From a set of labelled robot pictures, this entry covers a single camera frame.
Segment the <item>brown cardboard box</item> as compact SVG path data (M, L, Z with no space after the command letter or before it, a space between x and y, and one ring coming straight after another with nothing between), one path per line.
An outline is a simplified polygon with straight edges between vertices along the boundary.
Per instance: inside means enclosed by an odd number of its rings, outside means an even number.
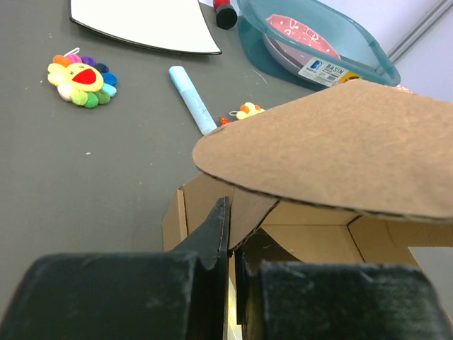
M449 102L349 80L217 128L197 142L193 161L200 173L176 191L164 247L177 247L228 198L236 316L237 251L254 268L300 261L421 271L413 248L452 247Z

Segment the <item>yellow highlighter marker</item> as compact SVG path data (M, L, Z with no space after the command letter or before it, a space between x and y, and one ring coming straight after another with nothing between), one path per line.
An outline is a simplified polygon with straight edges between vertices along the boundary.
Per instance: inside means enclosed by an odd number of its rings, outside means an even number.
M227 340L242 340L242 328L236 316L236 289L231 279L228 287Z

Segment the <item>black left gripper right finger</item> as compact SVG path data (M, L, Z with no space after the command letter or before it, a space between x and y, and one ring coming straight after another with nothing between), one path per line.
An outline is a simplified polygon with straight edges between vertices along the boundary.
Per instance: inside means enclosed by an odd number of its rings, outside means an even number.
M263 261L236 252L245 339L451 339L431 282L399 265Z

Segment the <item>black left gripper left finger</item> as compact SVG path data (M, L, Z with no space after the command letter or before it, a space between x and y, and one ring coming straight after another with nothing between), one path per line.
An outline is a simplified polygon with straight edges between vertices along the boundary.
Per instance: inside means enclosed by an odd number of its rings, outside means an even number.
M223 339L230 203L219 198L177 247L53 254L25 272L2 339Z

